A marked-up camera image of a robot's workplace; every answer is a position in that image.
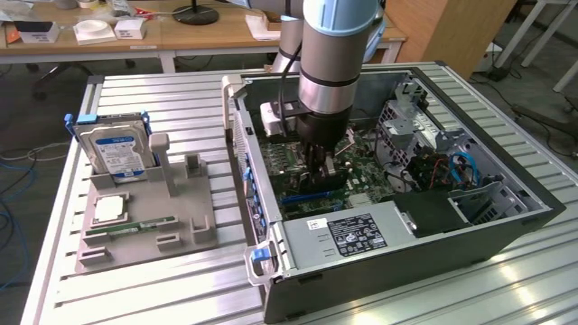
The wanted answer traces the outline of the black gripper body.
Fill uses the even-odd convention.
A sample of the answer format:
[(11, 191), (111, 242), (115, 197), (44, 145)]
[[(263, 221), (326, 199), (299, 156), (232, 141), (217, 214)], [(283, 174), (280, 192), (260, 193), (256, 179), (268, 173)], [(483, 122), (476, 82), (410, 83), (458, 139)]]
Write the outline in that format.
[(334, 151), (347, 131), (350, 114), (350, 110), (343, 110), (336, 114), (310, 112), (299, 115), (296, 130), (303, 147)]

